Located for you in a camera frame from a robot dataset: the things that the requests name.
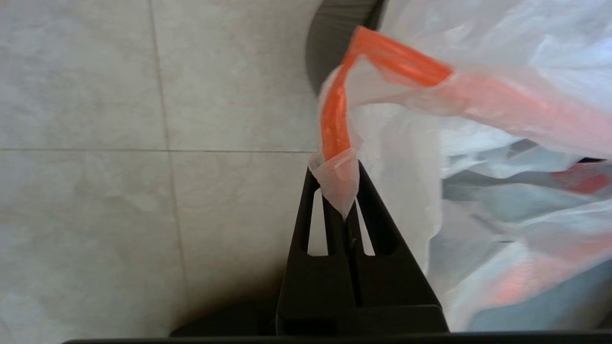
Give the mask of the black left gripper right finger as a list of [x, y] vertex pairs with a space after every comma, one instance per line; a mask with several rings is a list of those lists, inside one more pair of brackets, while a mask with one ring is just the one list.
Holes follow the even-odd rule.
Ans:
[[358, 304], [365, 307], [441, 307], [419, 264], [385, 207], [373, 181], [359, 163], [357, 205], [352, 218], [364, 220], [374, 255], [366, 255], [359, 222], [351, 253]]

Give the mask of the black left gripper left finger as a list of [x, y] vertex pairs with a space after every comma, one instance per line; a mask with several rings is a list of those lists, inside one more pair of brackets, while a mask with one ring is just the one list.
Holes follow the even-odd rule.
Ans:
[[346, 253], [345, 222], [326, 199], [321, 200], [328, 254], [310, 256], [308, 243], [313, 203], [319, 183], [306, 173], [278, 303], [284, 319], [328, 317], [356, 307]]

